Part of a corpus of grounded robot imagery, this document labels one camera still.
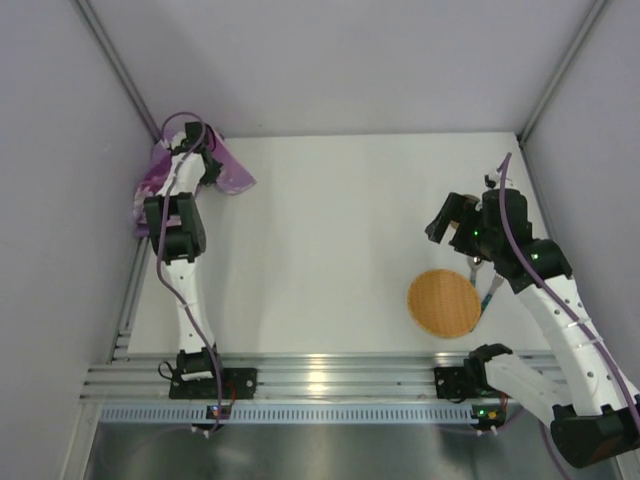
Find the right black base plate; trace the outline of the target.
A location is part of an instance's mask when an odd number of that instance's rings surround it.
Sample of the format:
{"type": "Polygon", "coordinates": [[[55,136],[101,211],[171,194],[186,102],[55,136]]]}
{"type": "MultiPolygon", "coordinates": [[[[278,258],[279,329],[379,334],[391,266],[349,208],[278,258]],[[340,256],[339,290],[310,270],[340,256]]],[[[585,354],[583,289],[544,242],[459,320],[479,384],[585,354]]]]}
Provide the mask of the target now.
{"type": "Polygon", "coordinates": [[[500,373],[490,364],[478,368],[469,365],[436,367],[434,375],[437,398],[452,402],[498,398],[502,393],[521,401],[527,393],[521,382],[500,373]]]}

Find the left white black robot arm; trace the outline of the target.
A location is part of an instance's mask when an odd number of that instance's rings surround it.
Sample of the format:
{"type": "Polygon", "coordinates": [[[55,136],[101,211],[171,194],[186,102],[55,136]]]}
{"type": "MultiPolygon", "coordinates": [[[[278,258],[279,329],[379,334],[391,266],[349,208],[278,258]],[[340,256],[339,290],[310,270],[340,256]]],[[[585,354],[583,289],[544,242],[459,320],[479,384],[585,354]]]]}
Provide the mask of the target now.
{"type": "Polygon", "coordinates": [[[170,154],[168,172],[158,191],[143,202],[156,274],[176,305],[174,382],[180,387],[222,380],[201,285],[201,256],[207,240],[196,204],[198,189],[218,171],[208,149],[210,134],[211,129],[195,119],[163,141],[170,154]]]}

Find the beige metal cup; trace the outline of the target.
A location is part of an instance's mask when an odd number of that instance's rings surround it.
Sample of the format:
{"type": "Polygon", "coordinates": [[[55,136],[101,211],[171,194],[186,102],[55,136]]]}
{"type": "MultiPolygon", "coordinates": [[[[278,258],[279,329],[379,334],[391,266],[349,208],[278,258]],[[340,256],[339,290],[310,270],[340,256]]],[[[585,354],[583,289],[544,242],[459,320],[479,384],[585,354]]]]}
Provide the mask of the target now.
{"type": "MultiPolygon", "coordinates": [[[[481,199],[475,195],[471,195],[471,194],[465,194],[464,195],[465,198],[465,202],[463,204],[464,207],[477,207],[480,203],[481,203],[481,199]]],[[[457,230],[459,228],[460,222],[458,220],[452,219],[449,222],[449,226],[452,227],[454,230],[457,230]]]]}

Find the purple printed cloth placemat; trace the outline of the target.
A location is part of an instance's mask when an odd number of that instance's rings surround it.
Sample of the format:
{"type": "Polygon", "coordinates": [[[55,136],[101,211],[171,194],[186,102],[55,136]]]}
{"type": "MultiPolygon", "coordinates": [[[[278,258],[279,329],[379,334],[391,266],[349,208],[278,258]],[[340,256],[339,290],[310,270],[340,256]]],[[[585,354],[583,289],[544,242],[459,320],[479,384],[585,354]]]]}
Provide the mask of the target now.
{"type": "MultiPolygon", "coordinates": [[[[145,174],[143,180],[139,183],[133,203],[134,218],[134,237],[145,238],[149,236],[149,226],[144,213],[143,204],[147,198],[164,194],[170,184],[170,175],[175,171],[178,160],[182,155],[173,155],[171,153],[172,139],[176,134],[183,131],[169,129],[165,133],[164,138],[160,140],[152,149],[150,167],[145,174]]],[[[236,159],[231,153],[223,138],[215,131],[217,138],[217,147],[214,151],[215,158],[222,163],[223,169],[214,185],[218,190],[227,195],[237,195],[245,192],[256,184],[254,176],[236,159]]],[[[186,165],[180,170],[181,175],[184,171],[188,173],[201,173],[198,182],[186,182],[179,179],[172,189],[172,193],[180,193],[181,191],[197,194],[201,187],[199,182],[204,175],[205,167],[203,160],[199,155],[192,153],[186,160],[186,165]]]]}

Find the round orange woven plate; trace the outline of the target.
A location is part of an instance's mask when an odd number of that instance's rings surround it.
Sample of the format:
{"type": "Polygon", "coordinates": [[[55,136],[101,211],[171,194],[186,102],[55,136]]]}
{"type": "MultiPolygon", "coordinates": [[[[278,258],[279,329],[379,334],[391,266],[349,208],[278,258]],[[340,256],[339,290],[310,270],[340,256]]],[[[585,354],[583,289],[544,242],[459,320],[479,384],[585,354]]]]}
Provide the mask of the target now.
{"type": "Polygon", "coordinates": [[[463,275],[446,269],[418,275],[407,292],[411,318],[426,332],[444,339],[471,333],[481,317],[481,300],[463,275]]]}

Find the metal spoon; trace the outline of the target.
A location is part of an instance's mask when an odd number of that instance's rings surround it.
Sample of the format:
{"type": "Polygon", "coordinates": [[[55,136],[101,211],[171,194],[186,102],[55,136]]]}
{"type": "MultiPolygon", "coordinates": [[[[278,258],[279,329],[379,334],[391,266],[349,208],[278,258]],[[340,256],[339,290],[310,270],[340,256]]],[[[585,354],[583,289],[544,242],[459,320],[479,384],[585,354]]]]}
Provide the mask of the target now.
{"type": "Polygon", "coordinates": [[[467,265],[469,267],[469,282],[472,286],[476,286],[478,271],[482,268],[484,260],[479,256],[469,256],[467,258],[467,265]]]}

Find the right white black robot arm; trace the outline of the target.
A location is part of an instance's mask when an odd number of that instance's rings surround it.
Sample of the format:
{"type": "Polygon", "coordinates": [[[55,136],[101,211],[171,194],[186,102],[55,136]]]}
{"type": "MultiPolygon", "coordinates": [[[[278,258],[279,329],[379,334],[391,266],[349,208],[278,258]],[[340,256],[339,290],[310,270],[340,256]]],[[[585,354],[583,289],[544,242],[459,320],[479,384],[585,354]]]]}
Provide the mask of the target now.
{"type": "Polygon", "coordinates": [[[639,447],[639,389],[620,371],[597,333],[557,243],[533,235],[526,198],[490,189],[476,200],[451,192],[425,233],[439,243],[456,231],[453,249],[493,264],[536,321],[566,389],[526,364],[509,347],[482,345],[464,360],[477,392],[500,391],[534,415],[575,468],[639,447]]]}

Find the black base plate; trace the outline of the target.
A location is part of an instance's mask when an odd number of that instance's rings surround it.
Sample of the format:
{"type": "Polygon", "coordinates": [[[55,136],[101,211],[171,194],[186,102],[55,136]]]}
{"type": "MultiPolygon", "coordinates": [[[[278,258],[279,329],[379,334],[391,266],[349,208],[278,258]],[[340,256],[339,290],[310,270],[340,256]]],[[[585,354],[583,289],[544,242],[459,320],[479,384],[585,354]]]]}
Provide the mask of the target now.
{"type": "Polygon", "coordinates": [[[502,393],[521,401],[527,393],[521,382],[500,373],[490,364],[478,368],[469,365],[436,367],[434,375],[437,398],[452,402],[498,398],[502,393]]]}
{"type": "MultiPolygon", "coordinates": [[[[251,400],[258,385],[256,368],[224,368],[221,377],[223,400],[251,400]]],[[[218,380],[213,371],[173,372],[169,398],[172,400],[214,400],[218,398],[218,380]]]]}

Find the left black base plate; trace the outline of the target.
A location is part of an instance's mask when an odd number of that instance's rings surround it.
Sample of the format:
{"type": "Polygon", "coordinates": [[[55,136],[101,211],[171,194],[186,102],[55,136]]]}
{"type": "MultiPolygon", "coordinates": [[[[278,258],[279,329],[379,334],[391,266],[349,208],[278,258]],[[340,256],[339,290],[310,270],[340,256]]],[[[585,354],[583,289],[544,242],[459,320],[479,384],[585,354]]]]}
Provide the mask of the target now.
{"type": "MultiPolygon", "coordinates": [[[[224,368],[221,377],[223,400],[251,400],[258,385],[256,368],[224,368]]],[[[169,398],[172,400],[214,400],[218,398],[218,380],[213,371],[173,372],[169,398]]]]}

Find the aluminium mounting rail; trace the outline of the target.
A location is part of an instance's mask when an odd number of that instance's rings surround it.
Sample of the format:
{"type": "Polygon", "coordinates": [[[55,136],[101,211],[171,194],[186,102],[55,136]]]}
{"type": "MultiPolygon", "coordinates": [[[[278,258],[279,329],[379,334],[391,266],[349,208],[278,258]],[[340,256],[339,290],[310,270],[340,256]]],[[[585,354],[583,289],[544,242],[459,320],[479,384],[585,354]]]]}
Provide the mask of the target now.
{"type": "MultiPolygon", "coordinates": [[[[436,397],[436,367],[461,366],[464,353],[394,355],[227,355],[223,366],[257,370],[254,399],[263,402],[412,402],[436,397]]],[[[169,381],[157,371],[162,357],[116,358],[89,367],[85,401],[166,399],[169,381]]]]}

